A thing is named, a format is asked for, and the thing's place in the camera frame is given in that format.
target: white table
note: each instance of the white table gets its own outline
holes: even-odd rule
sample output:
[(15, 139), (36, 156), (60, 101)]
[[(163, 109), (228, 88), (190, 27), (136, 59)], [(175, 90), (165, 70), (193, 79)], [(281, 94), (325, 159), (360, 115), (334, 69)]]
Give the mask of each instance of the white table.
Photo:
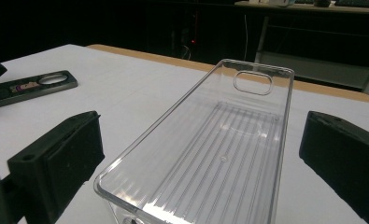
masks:
[[(7, 159), (64, 119), (96, 110), (106, 158), (79, 190), (58, 223), (115, 223), (93, 180), (204, 74), (73, 45), (3, 63), (0, 82), (68, 70), (78, 87), (0, 107), (0, 177)], [(316, 110), (369, 131), (369, 103), (294, 90), (283, 160), (276, 224), (365, 223), (298, 156), (306, 114)]]

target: transparent plastic container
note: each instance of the transparent plastic container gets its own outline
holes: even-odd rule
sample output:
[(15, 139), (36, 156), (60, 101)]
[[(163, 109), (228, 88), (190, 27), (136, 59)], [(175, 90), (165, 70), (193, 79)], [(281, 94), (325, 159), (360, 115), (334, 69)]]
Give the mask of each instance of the transparent plastic container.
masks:
[(119, 223), (274, 223), (294, 72), (222, 60), (102, 172)]

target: cable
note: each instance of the cable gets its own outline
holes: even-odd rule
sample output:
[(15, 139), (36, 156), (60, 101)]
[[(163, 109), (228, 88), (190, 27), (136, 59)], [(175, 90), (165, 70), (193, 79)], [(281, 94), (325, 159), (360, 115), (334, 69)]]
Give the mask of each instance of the cable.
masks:
[(254, 58), (255, 63), (260, 63), (261, 62), (261, 56), (262, 56), (262, 52), (263, 52), (263, 42), (264, 42), (265, 37), (266, 37), (266, 30), (268, 28), (268, 23), (269, 23), (269, 17), (266, 16), (266, 17), (263, 18), (263, 28), (261, 29), (259, 45), (257, 47), (256, 56)]
[(245, 55), (243, 57), (243, 61), (246, 60), (246, 56), (248, 54), (248, 20), (246, 18), (246, 14), (245, 14), (245, 32), (246, 32), (246, 44), (245, 44)]
[(282, 47), (283, 43), (286, 41), (287, 36), (289, 35), (290, 31), (293, 30), (292, 26), (294, 25), (294, 23), (296, 22), (296, 19), (292, 19), (289, 28), (286, 30), (286, 33), (284, 34), (282, 40), (280, 41), (279, 45), (277, 46), (276, 49), (276, 53), (278, 53), (280, 51), (280, 48)]
[(190, 48), (188, 48), (187, 46), (185, 46), (185, 45), (183, 45), (183, 47), (186, 49), (186, 51), (184, 52), (184, 54), (181, 56), (181, 59), (184, 59), (184, 57), (185, 57), (185, 55), (187, 54), (187, 53), (189, 53), (189, 56), (188, 56), (188, 59), (187, 60), (190, 60), (190, 58), (191, 58), (191, 50), (190, 50)]

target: black device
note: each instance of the black device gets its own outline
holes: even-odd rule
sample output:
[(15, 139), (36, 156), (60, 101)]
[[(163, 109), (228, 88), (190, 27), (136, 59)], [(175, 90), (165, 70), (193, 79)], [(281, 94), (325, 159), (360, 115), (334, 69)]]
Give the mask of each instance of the black device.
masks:
[(369, 7), (369, 0), (336, 0), (337, 7)]
[[(7, 69), (0, 64), (0, 76)], [(0, 83), (0, 106), (75, 88), (77, 80), (68, 71), (47, 73)]]
[(331, 0), (314, 0), (313, 6), (315, 7), (329, 7), (331, 4)]
[(309, 4), (309, 5), (313, 5), (313, 0), (295, 0), (295, 4)]
[(99, 115), (64, 120), (7, 161), (0, 180), (0, 224), (55, 223), (103, 160)]

